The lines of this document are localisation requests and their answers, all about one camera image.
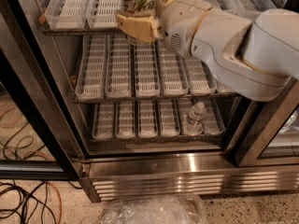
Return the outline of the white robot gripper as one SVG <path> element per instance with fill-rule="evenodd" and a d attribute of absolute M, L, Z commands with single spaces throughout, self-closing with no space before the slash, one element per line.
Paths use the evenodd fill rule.
<path fill-rule="evenodd" d="M 118 10 L 115 17 L 119 29 L 129 38 L 150 44 L 163 35 L 166 49 L 189 57 L 195 32 L 210 9 L 212 5 L 202 0 L 157 0 L 156 13 Z"/>

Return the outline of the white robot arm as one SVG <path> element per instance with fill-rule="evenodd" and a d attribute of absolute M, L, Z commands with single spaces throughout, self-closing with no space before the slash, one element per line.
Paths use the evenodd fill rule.
<path fill-rule="evenodd" d="M 299 79 L 293 11 L 272 8 L 251 21 L 202 0 L 157 0 L 153 12 L 119 11 L 116 21 L 138 41 L 160 39 L 167 50 L 205 63 L 215 79 L 253 101 L 271 101 Z"/>

